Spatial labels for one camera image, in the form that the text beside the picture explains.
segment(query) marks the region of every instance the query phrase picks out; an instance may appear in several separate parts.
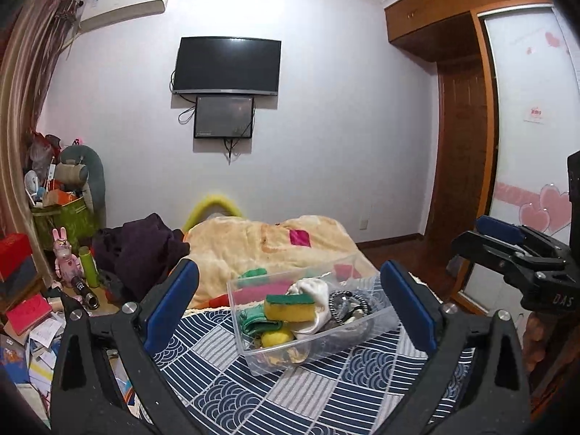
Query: screw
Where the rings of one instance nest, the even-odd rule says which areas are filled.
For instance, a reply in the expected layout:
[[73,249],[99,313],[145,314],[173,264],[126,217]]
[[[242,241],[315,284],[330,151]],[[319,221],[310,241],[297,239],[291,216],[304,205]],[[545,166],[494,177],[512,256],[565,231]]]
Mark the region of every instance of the screw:
[[121,310],[126,314],[132,314],[133,312],[135,312],[137,310],[137,303],[134,303],[134,302],[125,303],[121,307]]
[[456,314],[459,311],[459,307],[454,303],[445,303],[441,306],[441,309],[446,314]]
[[509,315],[509,312],[505,311],[504,309],[500,309],[498,311],[498,317],[502,321],[509,321],[511,319],[511,315]]
[[82,317],[82,311],[80,309],[76,309],[69,315],[71,321],[78,321]]

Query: white air conditioner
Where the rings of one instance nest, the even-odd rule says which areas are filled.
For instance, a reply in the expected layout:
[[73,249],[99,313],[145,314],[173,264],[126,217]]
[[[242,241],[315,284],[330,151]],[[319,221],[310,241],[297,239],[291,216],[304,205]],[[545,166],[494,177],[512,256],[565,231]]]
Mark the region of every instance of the white air conditioner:
[[80,31],[165,11],[167,0],[89,0],[80,16]]

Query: yellow arch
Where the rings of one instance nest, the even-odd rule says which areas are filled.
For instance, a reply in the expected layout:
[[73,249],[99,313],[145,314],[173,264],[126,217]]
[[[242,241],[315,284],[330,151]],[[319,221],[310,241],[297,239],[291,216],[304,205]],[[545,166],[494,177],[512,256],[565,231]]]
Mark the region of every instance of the yellow arch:
[[199,222],[201,222],[204,211],[210,206],[220,206],[229,216],[238,216],[239,218],[244,216],[238,206],[236,206],[233,201],[227,199],[225,196],[208,195],[195,205],[189,217],[187,218],[187,221],[182,227],[182,232],[187,233],[189,229],[199,224]]

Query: pink notebook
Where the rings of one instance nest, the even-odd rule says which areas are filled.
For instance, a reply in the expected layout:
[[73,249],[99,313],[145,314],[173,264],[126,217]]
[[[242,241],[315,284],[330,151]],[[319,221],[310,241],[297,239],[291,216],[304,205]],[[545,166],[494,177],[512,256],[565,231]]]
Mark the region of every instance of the pink notebook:
[[22,301],[14,309],[8,311],[6,316],[16,334],[20,335],[44,319],[51,311],[50,304],[39,293],[26,301]]

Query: blue gripper pad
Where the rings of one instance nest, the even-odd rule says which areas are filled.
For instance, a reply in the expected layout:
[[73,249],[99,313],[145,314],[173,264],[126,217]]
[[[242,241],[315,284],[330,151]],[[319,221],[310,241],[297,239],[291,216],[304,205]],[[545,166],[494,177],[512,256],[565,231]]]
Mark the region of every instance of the blue gripper pad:
[[165,350],[199,285],[199,269],[195,262],[182,260],[188,263],[147,320],[147,339],[143,347],[150,356]]
[[439,301],[433,293],[392,260],[381,267],[381,286],[415,348],[433,354],[443,322]]
[[489,216],[479,216],[475,221],[477,232],[489,235],[498,240],[512,245],[520,245],[524,242],[524,232],[513,224]]

